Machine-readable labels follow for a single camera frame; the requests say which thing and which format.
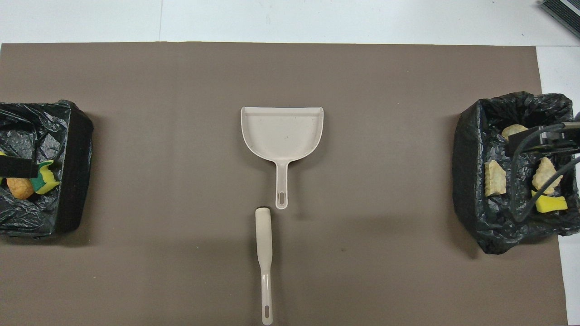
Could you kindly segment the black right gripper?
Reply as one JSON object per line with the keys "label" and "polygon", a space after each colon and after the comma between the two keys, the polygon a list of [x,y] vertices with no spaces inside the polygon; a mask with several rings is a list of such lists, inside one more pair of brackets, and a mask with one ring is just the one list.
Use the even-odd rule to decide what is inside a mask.
{"label": "black right gripper", "polygon": [[547,126],[536,126],[508,136],[506,155],[518,156],[524,153],[545,155],[578,154],[580,122],[571,121]]}

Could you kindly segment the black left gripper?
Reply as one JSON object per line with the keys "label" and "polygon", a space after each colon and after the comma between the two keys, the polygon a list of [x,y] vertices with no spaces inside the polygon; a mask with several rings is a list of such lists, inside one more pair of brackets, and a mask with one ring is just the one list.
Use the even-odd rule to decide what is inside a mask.
{"label": "black left gripper", "polygon": [[38,175],[39,165],[31,159],[1,156],[0,177],[13,179],[34,179]]}

